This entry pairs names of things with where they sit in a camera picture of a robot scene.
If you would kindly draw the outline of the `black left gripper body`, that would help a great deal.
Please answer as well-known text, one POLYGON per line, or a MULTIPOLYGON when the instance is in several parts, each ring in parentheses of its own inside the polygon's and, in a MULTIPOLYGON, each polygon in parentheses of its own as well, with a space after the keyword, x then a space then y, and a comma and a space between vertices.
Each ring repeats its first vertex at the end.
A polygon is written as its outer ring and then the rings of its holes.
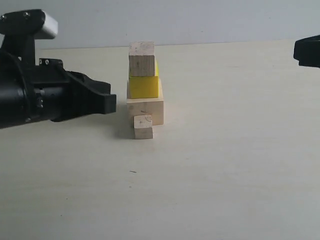
POLYGON ((61 59, 41 58, 39 65, 17 67, 22 84, 22 120, 62 122, 81 117, 83 87, 79 72, 64 69, 61 59))

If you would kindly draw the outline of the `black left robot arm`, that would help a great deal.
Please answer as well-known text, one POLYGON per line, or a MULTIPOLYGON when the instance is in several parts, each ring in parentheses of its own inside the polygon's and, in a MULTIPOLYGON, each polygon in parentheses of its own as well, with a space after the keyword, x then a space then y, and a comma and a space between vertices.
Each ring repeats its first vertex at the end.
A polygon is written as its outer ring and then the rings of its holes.
POLYGON ((26 65, 18 57, 0 52, 0 127, 42 121, 64 122, 117 110, 111 84, 65 70, 60 59, 42 58, 26 65))

